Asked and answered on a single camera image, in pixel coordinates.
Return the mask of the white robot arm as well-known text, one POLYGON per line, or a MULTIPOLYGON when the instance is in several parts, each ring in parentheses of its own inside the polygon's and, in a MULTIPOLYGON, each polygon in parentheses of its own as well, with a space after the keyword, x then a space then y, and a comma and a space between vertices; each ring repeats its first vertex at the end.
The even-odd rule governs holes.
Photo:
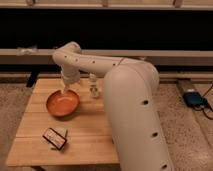
POLYGON ((76 42, 56 49, 65 85, 82 71, 103 78, 103 104, 121 171, 175 171, 154 104, 159 85, 155 66, 141 59, 84 54, 76 42))

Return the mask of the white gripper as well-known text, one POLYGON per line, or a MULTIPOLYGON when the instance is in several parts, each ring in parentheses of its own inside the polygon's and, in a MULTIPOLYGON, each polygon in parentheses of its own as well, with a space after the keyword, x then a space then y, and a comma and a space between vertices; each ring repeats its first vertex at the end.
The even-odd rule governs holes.
POLYGON ((63 94, 70 89, 70 84, 74 84, 80 80, 80 72, 75 67, 63 68, 61 70, 61 77, 64 82, 63 94))

